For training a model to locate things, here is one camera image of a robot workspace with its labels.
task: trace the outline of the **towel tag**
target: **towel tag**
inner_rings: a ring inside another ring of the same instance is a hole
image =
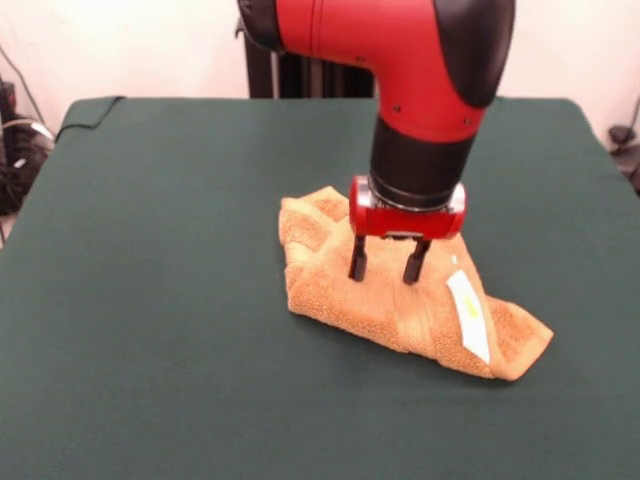
[[[480,357],[487,365],[491,363],[487,325],[482,305],[473,289],[467,274],[458,270],[447,281],[458,310],[458,318],[462,327],[462,344],[474,355]]]

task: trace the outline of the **white wall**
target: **white wall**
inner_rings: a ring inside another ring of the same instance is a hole
[[[78,98],[246,97],[236,20],[236,0],[0,0],[0,43],[55,129]],[[639,21],[637,0],[519,0],[500,93],[571,98],[606,141],[640,94]]]

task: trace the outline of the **orange towel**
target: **orange towel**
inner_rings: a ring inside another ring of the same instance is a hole
[[[433,242],[411,287],[402,273],[415,243],[369,238],[367,275],[356,283],[347,277],[348,200],[327,187],[285,198],[281,207],[288,306],[296,314],[447,368],[508,381],[524,375],[553,337],[530,313],[484,292],[460,235]],[[468,280],[472,295],[455,290],[453,279]]]

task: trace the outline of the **black metal frame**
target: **black metal frame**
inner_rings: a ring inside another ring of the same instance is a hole
[[[236,36],[239,33],[244,34],[241,22]],[[294,54],[275,56],[243,38],[251,98],[372,98],[375,94],[375,80],[368,70]]]

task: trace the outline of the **table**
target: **table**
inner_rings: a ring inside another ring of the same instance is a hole
[[[366,173],[373,100],[72,106],[0,254],[0,478],[636,479],[640,205],[566,100],[469,160],[487,291],[556,336],[518,383],[287,311],[279,201]]]

